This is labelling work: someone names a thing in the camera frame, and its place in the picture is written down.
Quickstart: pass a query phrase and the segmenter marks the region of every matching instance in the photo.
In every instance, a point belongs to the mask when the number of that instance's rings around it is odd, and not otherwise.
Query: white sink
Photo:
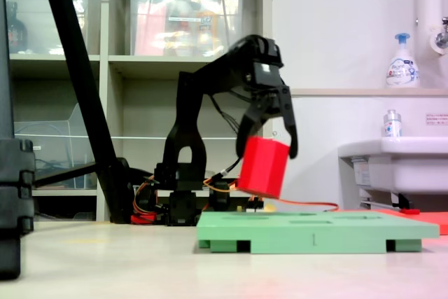
[[[399,137],[343,145],[341,158],[368,164],[363,188],[392,193],[448,193],[448,137]]]

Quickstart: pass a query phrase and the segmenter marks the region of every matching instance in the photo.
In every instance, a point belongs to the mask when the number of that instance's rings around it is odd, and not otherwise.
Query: faucet
[[[435,37],[435,44],[438,48],[448,48],[448,17],[442,18],[442,24],[444,31],[442,33],[437,34]]]

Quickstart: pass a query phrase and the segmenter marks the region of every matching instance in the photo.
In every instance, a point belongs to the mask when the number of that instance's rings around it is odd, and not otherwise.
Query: white pump bottle
[[[386,88],[418,88],[420,87],[419,68],[414,58],[406,48],[406,40],[410,37],[408,33],[395,35],[400,48],[387,72]]]

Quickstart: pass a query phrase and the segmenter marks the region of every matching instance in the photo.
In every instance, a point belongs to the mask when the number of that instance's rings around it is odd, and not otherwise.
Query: red object
[[[157,213],[150,214],[135,214],[131,216],[132,224],[154,224],[154,221],[157,218]]]
[[[247,193],[278,199],[289,146],[272,139],[249,137],[237,187]]]
[[[440,234],[448,235],[448,212],[428,212],[428,213],[420,213],[417,215],[404,214],[398,211],[389,210],[389,209],[376,209],[376,210],[366,210],[366,211],[378,211],[380,213],[394,215],[398,217],[408,218],[410,220],[421,221],[426,223],[432,223],[439,225]]]
[[[420,214],[420,209],[400,209],[400,213],[404,215],[418,215]]]

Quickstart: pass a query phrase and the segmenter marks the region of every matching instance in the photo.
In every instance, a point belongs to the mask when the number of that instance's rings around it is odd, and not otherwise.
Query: blue pump head
[[[400,45],[402,45],[402,44],[406,45],[406,40],[410,37],[411,36],[408,33],[399,33],[399,34],[395,35],[395,39],[398,40],[398,43]]]

